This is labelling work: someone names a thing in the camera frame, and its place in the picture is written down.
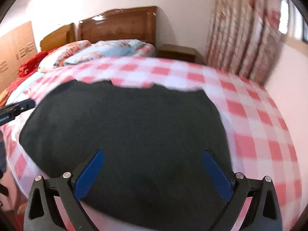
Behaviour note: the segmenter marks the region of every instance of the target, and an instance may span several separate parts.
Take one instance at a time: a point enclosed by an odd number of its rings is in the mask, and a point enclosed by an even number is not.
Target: black device
[[[3,108],[0,108],[0,126],[13,121],[16,116],[19,116],[22,112],[35,108],[35,101],[27,99],[21,102],[10,104]]]
[[[103,164],[103,152],[99,150],[70,173],[59,178],[44,179],[37,176],[33,182],[26,208],[24,231],[64,231],[54,196],[61,198],[65,210],[78,231],[98,231],[79,200],[86,196]],[[240,230],[282,230],[278,199],[270,177],[262,180],[247,179],[242,173],[222,171],[209,151],[204,152],[203,162],[213,183],[229,202],[213,223],[211,231],[231,230],[247,197],[252,201]]]

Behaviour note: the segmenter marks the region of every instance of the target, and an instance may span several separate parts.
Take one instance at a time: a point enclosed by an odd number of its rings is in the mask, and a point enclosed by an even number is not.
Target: blue gripper pad
[[[204,151],[202,163],[221,198],[230,201],[233,195],[232,184],[220,166],[216,163],[210,152]]]
[[[95,178],[100,171],[104,160],[104,154],[101,150],[99,150],[93,159],[86,166],[84,171],[78,177],[75,182],[75,187],[73,191],[73,195],[76,200],[80,200],[88,194]]]

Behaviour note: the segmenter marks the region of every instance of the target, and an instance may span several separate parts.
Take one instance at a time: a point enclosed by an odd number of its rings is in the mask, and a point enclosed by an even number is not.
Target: black cloth
[[[103,167],[84,202],[131,224],[204,231],[226,204],[202,166],[208,149],[231,169],[219,112],[202,90],[74,80],[41,101],[19,141],[51,177],[102,149]]]

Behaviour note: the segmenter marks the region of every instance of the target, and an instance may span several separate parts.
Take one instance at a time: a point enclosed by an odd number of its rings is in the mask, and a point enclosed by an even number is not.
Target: red cloth
[[[8,95],[11,95],[13,91],[23,83],[27,78],[29,78],[31,75],[33,75],[38,69],[35,68],[30,73],[28,73],[26,76],[18,77],[15,81],[13,81],[10,86],[7,87],[7,93]]]
[[[32,72],[34,69],[36,69],[40,62],[49,54],[47,51],[43,51],[40,53],[35,54],[31,58],[29,58],[27,61],[22,63],[17,72],[19,77],[24,77],[28,75],[30,72]]]

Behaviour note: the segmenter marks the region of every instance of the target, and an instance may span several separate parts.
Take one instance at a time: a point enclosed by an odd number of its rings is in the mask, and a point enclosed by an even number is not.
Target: pink checkered bedsheet
[[[30,97],[39,103],[48,92],[72,79],[87,83],[110,79],[114,85],[122,87],[149,87],[156,83],[185,91],[202,88],[221,114],[233,171],[253,179],[262,179],[265,175],[272,177],[282,212],[283,230],[289,230],[298,219],[301,178],[295,149],[279,110],[263,87],[211,67],[181,61],[103,58],[57,68],[32,84],[16,101]],[[32,111],[22,113],[1,127],[8,164],[26,196],[34,177],[37,174],[46,176],[18,142],[20,131]],[[241,226],[248,204],[247,201],[233,230]],[[99,230],[144,230],[118,222],[88,206],[85,209]],[[61,215],[69,223],[62,207]]]

